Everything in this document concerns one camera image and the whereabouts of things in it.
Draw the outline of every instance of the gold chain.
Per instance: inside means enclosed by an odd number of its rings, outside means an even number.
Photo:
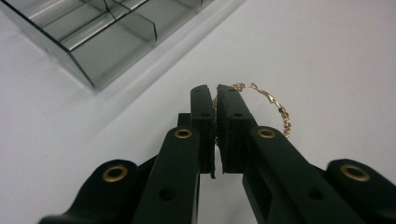
[[[258,93],[264,95],[269,101],[270,104],[274,104],[277,107],[277,111],[279,111],[280,116],[283,119],[283,135],[287,138],[289,138],[290,136],[290,132],[291,132],[291,123],[290,123],[290,117],[288,112],[286,112],[286,108],[280,104],[273,95],[271,95],[268,91],[262,90],[260,89],[256,84],[251,83],[250,85],[246,85],[244,83],[236,83],[233,84],[231,87],[233,87],[236,91],[242,91],[243,89],[246,88],[251,88],[255,91],[257,91]],[[214,104],[213,106],[217,107],[217,97],[214,100]]]

